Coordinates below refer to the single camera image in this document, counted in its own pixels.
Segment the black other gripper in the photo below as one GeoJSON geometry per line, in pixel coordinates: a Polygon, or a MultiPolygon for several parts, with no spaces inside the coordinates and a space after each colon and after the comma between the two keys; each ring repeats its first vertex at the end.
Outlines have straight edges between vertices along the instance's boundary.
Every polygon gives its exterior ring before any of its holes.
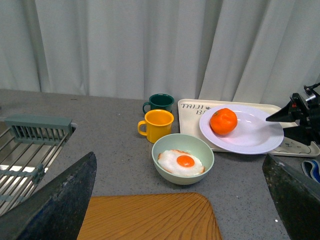
{"type": "Polygon", "coordinates": [[[304,145],[320,143],[320,94],[316,92],[319,83],[304,86],[307,95],[304,99],[299,93],[293,93],[290,102],[278,112],[268,116],[267,122],[294,122],[298,126],[283,129],[284,136],[304,145]]]}

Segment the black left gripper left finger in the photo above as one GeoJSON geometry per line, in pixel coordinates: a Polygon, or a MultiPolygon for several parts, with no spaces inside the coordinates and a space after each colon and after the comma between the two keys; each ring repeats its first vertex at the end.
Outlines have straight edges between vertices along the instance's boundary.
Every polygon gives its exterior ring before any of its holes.
{"type": "Polygon", "coordinates": [[[83,224],[97,173],[87,153],[27,200],[0,217],[2,240],[75,240],[83,224]]]}

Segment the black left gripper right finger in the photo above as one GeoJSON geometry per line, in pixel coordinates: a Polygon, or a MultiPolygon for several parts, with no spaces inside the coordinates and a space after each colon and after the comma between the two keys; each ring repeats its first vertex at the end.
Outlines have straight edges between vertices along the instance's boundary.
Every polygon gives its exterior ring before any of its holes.
{"type": "Polygon", "coordinates": [[[272,154],[262,171],[278,215],[292,240],[320,238],[320,184],[272,154]]]}

